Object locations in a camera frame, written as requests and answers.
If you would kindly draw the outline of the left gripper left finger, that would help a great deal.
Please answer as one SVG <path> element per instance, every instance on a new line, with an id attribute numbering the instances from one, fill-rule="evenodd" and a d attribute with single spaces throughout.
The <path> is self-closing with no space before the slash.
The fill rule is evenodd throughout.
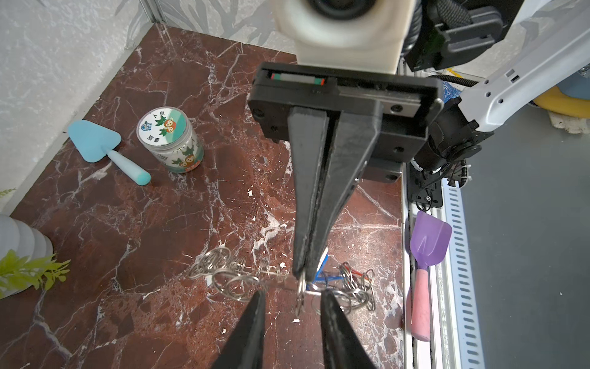
<path id="1" fill-rule="evenodd" d="M 211 368 L 262 368 L 266 292 L 257 291 Z"/>

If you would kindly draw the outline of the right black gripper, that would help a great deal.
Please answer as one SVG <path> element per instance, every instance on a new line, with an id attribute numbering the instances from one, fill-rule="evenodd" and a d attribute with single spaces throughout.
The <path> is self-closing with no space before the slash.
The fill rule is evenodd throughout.
<path id="1" fill-rule="evenodd" d="M 442 97 L 434 78 L 260 65 L 248 105 L 265 137 L 290 143 L 294 276 L 311 281 L 316 275 L 330 230 L 359 177 L 394 183 L 401 176 L 403 164 L 427 143 Z"/>

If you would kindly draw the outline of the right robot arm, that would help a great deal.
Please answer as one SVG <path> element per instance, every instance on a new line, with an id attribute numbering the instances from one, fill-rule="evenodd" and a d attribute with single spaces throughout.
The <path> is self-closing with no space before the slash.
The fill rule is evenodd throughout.
<path id="1" fill-rule="evenodd" d="M 479 151 L 515 112 L 589 61 L 589 4 L 458 98 L 440 80 L 402 76 L 472 61 L 541 1 L 274 1 L 293 65 L 262 64 L 248 101 L 264 135 L 290 143 L 296 191 L 292 272 L 313 280 L 327 238 L 367 167 L 397 178 L 414 161 L 418 189 Z"/>

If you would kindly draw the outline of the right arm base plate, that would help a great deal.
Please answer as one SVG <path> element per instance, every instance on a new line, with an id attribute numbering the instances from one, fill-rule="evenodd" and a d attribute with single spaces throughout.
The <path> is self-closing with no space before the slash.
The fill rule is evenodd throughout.
<path id="1" fill-rule="evenodd" d="M 433 208 L 443 206 L 443 191 L 437 174 L 418 171 L 412 164 L 407 166 L 407 198 L 419 211 L 429 212 Z"/>

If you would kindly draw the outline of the blue tagged key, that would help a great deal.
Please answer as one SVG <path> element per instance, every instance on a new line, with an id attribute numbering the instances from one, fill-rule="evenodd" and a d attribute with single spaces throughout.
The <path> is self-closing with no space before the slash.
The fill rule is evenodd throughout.
<path id="1" fill-rule="evenodd" d="M 316 275 L 314 277 L 313 283 L 316 284 L 329 284 L 332 281 L 340 281 L 343 279 L 341 273 L 340 273 L 340 268 L 336 267 L 335 271 L 332 272 L 332 270 L 330 270 L 327 267 L 327 263 L 330 259 L 330 256 L 328 255 L 329 249 L 325 248 L 324 252 L 322 253 L 322 257 L 321 257 L 321 262 L 317 268 L 317 272 Z"/>

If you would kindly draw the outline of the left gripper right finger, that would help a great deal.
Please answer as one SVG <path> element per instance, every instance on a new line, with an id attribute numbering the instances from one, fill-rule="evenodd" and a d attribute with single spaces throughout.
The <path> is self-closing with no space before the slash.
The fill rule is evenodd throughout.
<path id="1" fill-rule="evenodd" d="M 321 330 L 325 368 L 376 368 L 330 291 L 321 295 Z"/>

